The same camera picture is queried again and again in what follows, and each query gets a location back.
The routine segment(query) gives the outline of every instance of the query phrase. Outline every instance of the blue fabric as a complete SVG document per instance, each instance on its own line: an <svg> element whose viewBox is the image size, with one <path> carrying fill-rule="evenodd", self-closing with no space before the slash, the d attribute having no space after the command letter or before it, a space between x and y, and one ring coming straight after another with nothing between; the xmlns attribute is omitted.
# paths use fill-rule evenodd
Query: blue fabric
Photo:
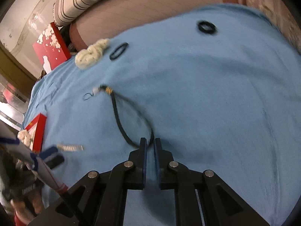
<svg viewBox="0 0 301 226"><path fill-rule="evenodd" d="M214 35L198 31L207 20ZM109 54L129 43L115 61ZM141 106L155 136L175 160L214 170L270 225L281 225L301 195L301 59L269 20L245 6L220 4L125 31L95 66L80 70L74 57L33 88L24 124L47 115L43 149L65 152L55 170L68 186L90 170L105 172L132 148L115 122L110 97L82 96L102 84ZM136 113L118 103L127 134L149 132ZM175 225L172 191L159 191L153 149L143 191L129 191L124 225ZM46 203L55 192L44 190Z"/></svg>

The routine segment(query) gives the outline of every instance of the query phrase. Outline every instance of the cream scrunchie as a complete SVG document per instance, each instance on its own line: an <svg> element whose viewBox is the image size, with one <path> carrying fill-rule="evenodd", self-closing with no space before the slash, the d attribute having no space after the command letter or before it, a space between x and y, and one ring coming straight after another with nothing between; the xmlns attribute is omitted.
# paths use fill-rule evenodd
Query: cream scrunchie
<svg viewBox="0 0 301 226"><path fill-rule="evenodd" d="M89 68L102 58L103 51L109 46L109 39L100 39L96 43L83 49L75 56L75 64L80 69Z"/></svg>

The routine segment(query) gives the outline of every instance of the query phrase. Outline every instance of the silver screw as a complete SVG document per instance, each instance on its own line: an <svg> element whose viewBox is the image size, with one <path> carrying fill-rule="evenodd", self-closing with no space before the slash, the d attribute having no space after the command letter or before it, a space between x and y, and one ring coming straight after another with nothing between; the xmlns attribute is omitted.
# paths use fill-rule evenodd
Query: silver screw
<svg viewBox="0 0 301 226"><path fill-rule="evenodd" d="M177 167L178 165L179 165L179 163L176 162L176 161L171 161L171 162L170 162L170 166L171 166L171 167Z"/></svg>
<svg viewBox="0 0 301 226"><path fill-rule="evenodd" d="M98 172L96 172L96 171L92 171L92 172L88 173L89 178L95 178L95 177L97 177L97 175L98 175Z"/></svg>
<svg viewBox="0 0 301 226"><path fill-rule="evenodd" d="M206 170L205 175L208 176L208 177L212 177L214 175L214 172L211 171L211 170Z"/></svg>
<svg viewBox="0 0 301 226"><path fill-rule="evenodd" d="M125 167L132 167L133 166L133 162L132 161L126 161L125 163L124 163L124 166Z"/></svg>

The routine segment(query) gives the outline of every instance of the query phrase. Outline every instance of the hand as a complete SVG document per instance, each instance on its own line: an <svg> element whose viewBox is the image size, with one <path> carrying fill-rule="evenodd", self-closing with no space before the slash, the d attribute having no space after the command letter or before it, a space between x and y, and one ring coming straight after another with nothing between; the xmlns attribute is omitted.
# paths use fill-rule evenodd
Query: hand
<svg viewBox="0 0 301 226"><path fill-rule="evenodd" d="M28 197L28 200L32 203L35 213L39 214L44 209L41 191L34 190L34 191L30 192L27 197ZM20 221L22 223L27 225L35 218L34 215L25 206L24 201L18 201L18 200L12 199L11 205L15 209L16 216L20 219Z"/></svg>

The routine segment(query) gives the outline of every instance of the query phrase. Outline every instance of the red box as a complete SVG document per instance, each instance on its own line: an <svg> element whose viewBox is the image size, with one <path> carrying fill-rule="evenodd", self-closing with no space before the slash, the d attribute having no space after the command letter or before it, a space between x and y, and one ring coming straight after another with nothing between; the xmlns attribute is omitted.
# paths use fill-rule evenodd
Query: red box
<svg viewBox="0 0 301 226"><path fill-rule="evenodd" d="M46 73L71 58L71 54L60 34L59 29L51 22L40 34L33 48Z"/></svg>
<svg viewBox="0 0 301 226"><path fill-rule="evenodd" d="M32 135L33 143L30 145L30 149L35 153L41 152L45 124L46 116L40 113L25 127Z"/></svg>

